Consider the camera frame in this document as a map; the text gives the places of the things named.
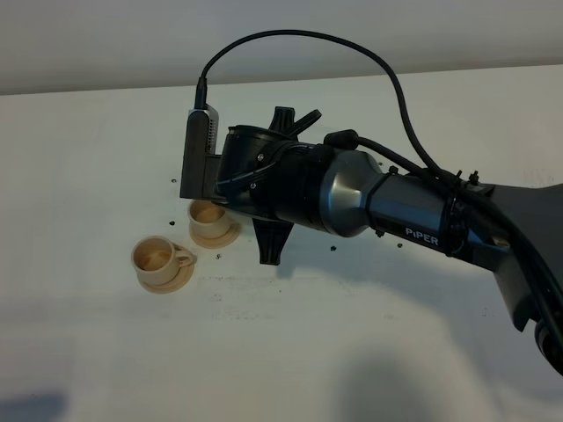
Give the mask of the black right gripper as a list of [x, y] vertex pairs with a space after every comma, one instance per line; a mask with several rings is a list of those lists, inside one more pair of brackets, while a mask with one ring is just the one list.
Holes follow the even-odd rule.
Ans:
[[229, 128], [216, 192], [229, 210], [252, 218], [262, 265], [280, 264], [296, 224], [322, 228], [322, 147], [298, 140], [320, 117], [313, 110], [296, 120], [294, 109], [276, 107], [268, 128]]

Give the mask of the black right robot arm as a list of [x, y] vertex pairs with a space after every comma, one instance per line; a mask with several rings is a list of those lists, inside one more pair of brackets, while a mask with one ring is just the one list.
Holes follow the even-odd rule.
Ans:
[[277, 236], [291, 224], [342, 237], [372, 229], [487, 269], [515, 328], [534, 322], [538, 349], [561, 369], [561, 186], [440, 180], [353, 130], [298, 141], [317, 118], [231, 127], [216, 176], [225, 206]]

